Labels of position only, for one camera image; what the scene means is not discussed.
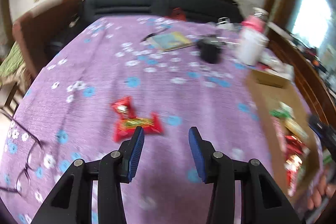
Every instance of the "eyeglasses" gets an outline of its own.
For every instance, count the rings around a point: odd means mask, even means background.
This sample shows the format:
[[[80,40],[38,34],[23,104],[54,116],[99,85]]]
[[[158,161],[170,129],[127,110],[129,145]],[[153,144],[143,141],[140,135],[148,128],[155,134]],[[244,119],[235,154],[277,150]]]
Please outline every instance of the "eyeglasses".
[[[31,137],[34,140],[34,144],[32,145],[32,147],[28,152],[25,167],[19,173],[16,179],[15,187],[8,188],[0,186],[0,190],[7,191],[10,193],[18,193],[19,195],[26,197],[30,189],[30,176],[28,174],[28,169],[32,171],[38,170],[44,158],[44,150],[40,140],[34,134],[30,133],[29,130],[27,130],[23,125],[21,125],[16,119],[10,116],[3,109],[0,109],[0,113],[6,116],[6,118],[8,118],[9,120],[11,120],[11,122],[15,122],[21,129],[23,129],[29,135],[29,137]],[[8,146],[10,149],[13,145],[14,144],[12,143],[12,141],[9,140]]]

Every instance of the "purple tablecloth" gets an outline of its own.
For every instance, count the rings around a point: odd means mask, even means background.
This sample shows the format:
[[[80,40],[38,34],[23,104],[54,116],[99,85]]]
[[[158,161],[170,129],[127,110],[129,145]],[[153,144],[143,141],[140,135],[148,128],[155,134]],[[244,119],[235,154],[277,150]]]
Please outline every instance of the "purple tablecloth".
[[[36,172],[29,171],[26,198],[1,193],[19,223],[30,222],[73,160],[97,160],[119,148],[112,140],[118,116],[110,104],[126,95],[133,98],[139,117],[155,111],[164,127],[164,134],[145,137],[136,177],[122,185],[128,223],[206,222],[212,185],[204,185],[197,175],[188,143],[191,126],[197,126],[216,150],[243,161],[257,158],[272,173],[268,145],[244,85],[248,67],[229,50],[220,64],[210,65],[200,60],[196,47],[162,53],[141,42],[163,27],[191,40],[215,32],[210,24],[159,17],[105,17],[42,69],[16,119],[46,142],[46,156]],[[9,135],[0,181],[14,187],[33,141],[15,124]],[[96,195],[94,184],[93,224]]]

